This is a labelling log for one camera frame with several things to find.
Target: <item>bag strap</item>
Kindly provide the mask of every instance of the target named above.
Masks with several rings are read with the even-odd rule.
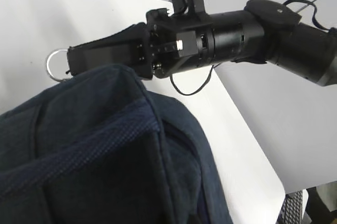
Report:
[[[0,173],[0,202],[78,172],[142,134],[158,131],[151,106],[137,100],[58,152]]]

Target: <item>robotic arm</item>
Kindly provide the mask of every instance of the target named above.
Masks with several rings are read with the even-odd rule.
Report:
[[[167,9],[146,13],[139,23],[67,52],[72,75],[120,63],[144,79],[226,61],[274,63],[318,85],[337,83],[337,29],[300,23],[301,16],[284,4],[250,0],[242,11],[209,15],[203,0],[172,0]]]

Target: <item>navy blue bag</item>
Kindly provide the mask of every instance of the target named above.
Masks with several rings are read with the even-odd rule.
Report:
[[[111,65],[0,116],[0,223],[232,221],[197,120]]]

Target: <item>floor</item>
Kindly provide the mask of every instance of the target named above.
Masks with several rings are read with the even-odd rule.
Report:
[[[337,181],[318,186],[317,192],[330,211],[337,210]]]

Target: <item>metal ring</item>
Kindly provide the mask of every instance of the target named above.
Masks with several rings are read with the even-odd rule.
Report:
[[[56,82],[62,83],[62,82],[64,82],[64,81],[69,80],[70,78],[58,79],[58,78],[56,78],[55,76],[53,76],[52,71],[51,71],[51,69],[49,68],[49,62],[50,62],[51,58],[52,58],[55,54],[58,54],[58,53],[60,53],[60,52],[68,52],[68,49],[66,49],[66,48],[61,48],[61,49],[57,49],[57,50],[52,51],[52,52],[47,56],[47,58],[46,58],[45,70],[46,70],[47,75],[48,75],[51,79],[53,79],[53,80],[56,81]]]

